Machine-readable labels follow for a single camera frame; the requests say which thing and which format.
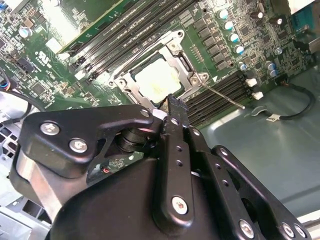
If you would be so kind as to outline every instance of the mounting hole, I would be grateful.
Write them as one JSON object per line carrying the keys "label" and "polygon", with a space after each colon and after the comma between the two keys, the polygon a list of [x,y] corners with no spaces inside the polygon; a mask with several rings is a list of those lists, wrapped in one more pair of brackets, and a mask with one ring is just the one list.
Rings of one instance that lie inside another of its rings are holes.
{"label": "mounting hole", "polygon": [[229,183],[227,180],[222,180],[222,183],[226,186],[226,187],[229,187]]}
{"label": "mounting hole", "polygon": [[178,166],[178,167],[182,167],[184,164],[182,163],[182,161],[180,160],[177,160],[175,161],[175,164]]}
{"label": "mounting hole", "polygon": [[146,118],[150,117],[150,113],[145,109],[142,109],[140,113]]}

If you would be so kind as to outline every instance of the chip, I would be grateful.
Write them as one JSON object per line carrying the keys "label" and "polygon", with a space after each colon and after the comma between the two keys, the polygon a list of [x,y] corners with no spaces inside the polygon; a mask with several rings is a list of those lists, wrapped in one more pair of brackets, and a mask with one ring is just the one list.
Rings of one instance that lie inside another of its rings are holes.
{"label": "chip", "polygon": [[225,69],[226,67],[228,67],[228,64],[226,63],[225,60],[219,62],[216,67],[218,68],[218,70],[223,70]]}
{"label": "chip", "polygon": [[34,12],[33,17],[38,19],[41,16],[41,13],[39,11]]}
{"label": "chip", "polygon": [[212,36],[203,41],[203,44],[204,44],[206,47],[210,47],[210,46],[213,45],[214,43],[215,43],[215,40],[214,40],[214,38],[213,38]]}
{"label": "chip", "polygon": [[44,22],[46,21],[45,17],[43,15],[41,15],[39,18],[38,18],[38,22],[40,24],[43,24]]}
{"label": "chip", "polygon": [[206,22],[201,18],[200,20],[196,21],[193,25],[194,28],[199,31],[206,26]]}
{"label": "chip", "polygon": [[210,36],[210,30],[208,28],[203,29],[202,31],[199,32],[199,36],[202,39],[206,39],[207,37]]}
{"label": "chip", "polygon": [[241,28],[240,31],[243,35],[247,35],[249,33],[249,28],[245,26],[244,28]]}
{"label": "chip", "polygon": [[36,83],[33,87],[32,90],[37,94],[37,95],[41,95],[45,92],[45,88],[43,86],[41,86],[39,83]]}
{"label": "chip", "polygon": [[256,68],[256,69],[260,69],[261,67],[262,67],[262,65],[261,65],[260,62],[258,62],[258,63],[255,65],[255,68]]}
{"label": "chip", "polygon": [[0,39],[0,49],[1,49],[4,45],[6,45],[6,43]]}
{"label": "chip", "polygon": [[217,52],[219,52],[219,48],[217,45],[214,45],[212,47],[210,47],[208,49],[208,52],[211,54],[211,55],[215,55]]}
{"label": "chip", "polygon": [[26,19],[23,24],[27,27],[27,28],[32,28],[35,24],[30,20],[30,18]]}
{"label": "chip", "polygon": [[266,44],[266,43],[268,43],[269,41],[270,41],[270,36],[269,35],[267,35],[267,36],[264,36],[263,37],[263,42]]}
{"label": "chip", "polygon": [[283,39],[283,38],[285,38],[287,35],[288,35],[287,32],[284,31],[284,32],[280,33],[278,36],[279,36],[280,39]]}
{"label": "chip", "polygon": [[219,52],[216,55],[214,55],[212,59],[215,63],[219,63],[221,60],[224,59],[224,56]]}

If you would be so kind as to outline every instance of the capacitor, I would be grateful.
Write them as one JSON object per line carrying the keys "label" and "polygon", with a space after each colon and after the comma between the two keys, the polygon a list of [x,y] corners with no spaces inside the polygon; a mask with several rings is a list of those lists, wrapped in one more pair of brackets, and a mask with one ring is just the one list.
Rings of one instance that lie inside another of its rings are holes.
{"label": "capacitor", "polygon": [[19,29],[19,35],[24,39],[31,37],[32,34],[33,32],[29,27],[22,27]]}
{"label": "capacitor", "polygon": [[238,63],[238,68],[239,68],[242,72],[245,72],[245,71],[248,69],[248,66],[241,61],[241,62]]}
{"label": "capacitor", "polygon": [[276,70],[277,66],[272,61],[266,61],[264,67],[269,71]]}
{"label": "capacitor", "polygon": [[222,27],[224,30],[231,30],[234,27],[234,23],[232,21],[225,21]]}
{"label": "capacitor", "polygon": [[269,23],[275,26],[280,26],[283,22],[284,20],[281,17],[272,17],[269,20]]}
{"label": "capacitor", "polygon": [[239,35],[235,33],[230,33],[230,35],[228,36],[228,40],[233,43],[239,42]]}
{"label": "capacitor", "polygon": [[234,47],[233,51],[236,53],[236,54],[243,54],[244,51],[245,51],[245,48],[241,45],[237,45]]}
{"label": "capacitor", "polygon": [[229,16],[228,10],[223,9],[223,10],[218,11],[217,16],[219,19],[227,19]]}
{"label": "capacitor", "polygon": [[259,2],[256,7],[258,8],[258,10],[262,13],[265,13],[265,7],[264,4],[262,2]]}
{"label": "capacitor", "polygon": [[252,19],[262,19],[264,17],[264,13],[262,11],[255,11],[250,14]]}
{"label": "capacitor", "polygon": [[269,74],[272,78],[274,78],[274,77],[278,76],[278,71],[277,71],[276,69],[274,69],[274,70],[269,70],[269,71],[268,71],[268,74]]}

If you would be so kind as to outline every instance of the black cable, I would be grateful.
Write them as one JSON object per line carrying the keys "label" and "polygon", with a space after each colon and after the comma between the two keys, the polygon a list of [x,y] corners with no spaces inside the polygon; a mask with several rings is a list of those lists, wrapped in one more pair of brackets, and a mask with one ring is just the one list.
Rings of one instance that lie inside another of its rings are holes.
{"label": "black cable", "polygon": [[[293,89],[297,92],[300,92],[300,93],[307,95],[309,97],[309,103],[301,112],[294,114],[294,115],[289,115],[289,116],[280,116],[279,117],[280,120],[289,121],[289,120],[302,118],[315,106],[317,99],[316,99],[315,95],[311,91],[309,91],[308,89],[306,89],[302,86],[297,86],[292,83],[286,83],[286,82],[282,82],[281,86]],[[263,111],[263,113],[268,117],[273,115],[273,113],[268,110]]]}

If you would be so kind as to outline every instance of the screw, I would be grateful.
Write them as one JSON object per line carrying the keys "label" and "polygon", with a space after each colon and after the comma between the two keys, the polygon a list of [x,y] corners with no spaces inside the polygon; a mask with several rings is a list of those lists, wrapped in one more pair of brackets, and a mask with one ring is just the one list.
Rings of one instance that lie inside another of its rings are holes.
{"label": "screw", "polygon": [[57,135],[60,132],[58,125],[52,122],[45,122],[40,126],[41,131],[49,136]]}
{"label": "screw", "polygon": [[228,152],[224,148],[220,148],[220,151],[223,155],[228,156]]}
{"label": "screw", "polygon": [[197,129],[193,129],[193,133],[197,136],[200,136],[200,132]]}
{"label": "screw", "polygon": [[302,228],[299,225],[295,224],[294,228],[298,232],[298,234],[300,234],[303,238],[307,238],[306,233],[302,230]]}
{"label": "screw", "polygon": [[288,234],[289,237],[291,237],[291,238],[295,237],[294,231],[292,231],[291,227],[289,227],[288,224],[282,223],[282,227],[283,227],[285,233]]}
{"label": "screw", "polygon": [[278,47],[276,50],[274,50],[275,55],[281,55],[284,51],[281,47]]}
{"label": "screw", "polygon": [[69,147],[70,147],[70,149],[72,151],[74,151],[76,153],[79,153],[79,154],[84,153],[88,149],[87,144],[82,139],[73,139],[73,140],[71,140],[70,143],[69,143]]}
{"label": "screw", "polygon": [[188,211],[187,203],[178,196],[172,198],[172,206],[174,210],[180,215],[185,215]]}
{"label": "screw", "polygon": [[174,124],[174,125],[179,125],[179,122],[178,122],[178,120],[177,119],[175,119],[175,118],[171,118],[171,122]]}
{"label": "screw", "polygon": [[141,113],[144,117],[146,117],[146,118],[150,117],[150,114],[149,114],[149,112],[148,112],[147,110],[142,109],[142,110],[140,111],[140,113]]}
{"label": "screw", "polygon": [[246,235],[248,238],[253,239],[255,237],[254,230],[252,229],[252,227],[247,221],[240,220],[239,226],[242,232],[244,233],[244,235]]}

